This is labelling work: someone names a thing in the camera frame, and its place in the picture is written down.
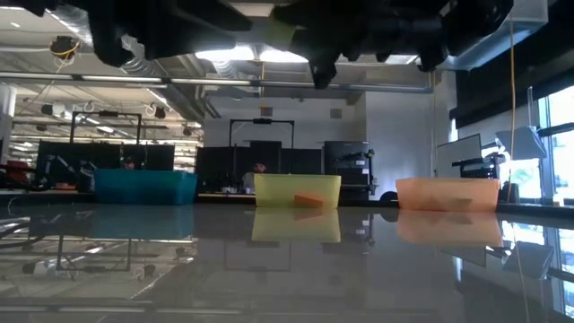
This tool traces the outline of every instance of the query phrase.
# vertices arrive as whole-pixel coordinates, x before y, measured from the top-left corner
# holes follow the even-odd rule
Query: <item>person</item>
[[[126,169],[126,170],[134,170],[135,169],[135,163],[131,157],[127,157],[124,159],[124,169]]]
[[[255,190],[255,174],[263,174],[267,170],[267,167],[261,162],[256,162],[253,165],[253,171],[245,173],[243,175],[243,189],[246,192],[253,192]]]

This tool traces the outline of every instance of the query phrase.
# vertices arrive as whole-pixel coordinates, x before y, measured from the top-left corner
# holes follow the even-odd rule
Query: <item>yellow plastic bin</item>
[[[256,174],[255,196],[260,207],[335,209],[341,176]]]
[[[497,179],[398,179],[401,209],[440,212],[496,211]]]

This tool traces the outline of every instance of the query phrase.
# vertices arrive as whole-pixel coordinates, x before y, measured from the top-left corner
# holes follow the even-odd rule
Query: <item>teal plastic bin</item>
[[[197,175],[168,170],[96,170],[99,203],[190,205]]]

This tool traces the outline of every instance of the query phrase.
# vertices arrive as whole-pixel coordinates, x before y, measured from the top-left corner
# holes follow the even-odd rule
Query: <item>glossy table surface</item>
[[[0,219],[0,322],[574,317],[574,220],[544,214],[43,205]]]

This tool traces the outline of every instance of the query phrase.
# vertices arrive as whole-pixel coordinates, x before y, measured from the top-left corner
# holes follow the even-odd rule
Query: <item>wall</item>
[[[295,121],[295,148],[319,149],[325,141],[353,141],[360,138],[355,129],[355,107],[345,100],[307,99],[242,99],[212,98],[212,104],[221,113],[221,119],[207,119],[204,123],[204,146],[227,146],[231,118],[261,118],[260,104],[273,107],[273,120]],[[331,109],[342,109],[343,118],[331,119]],[[234,124],[232,144],[249,146],[249,140],[282,141],[291,147],[291,126],[288,124],[253,125]]]
[[[373,199],[395,191],[397,179],[432,176],[432,147],[448,142],[448,110],[457,104],[454,73],[443,73],[441,80],[434,94],[365,94],[367,141],[375,150],[379,184]]]
[[[431,175],[430,95],[368,92],[367,140],[375,151],[378,196],[395,181]]]

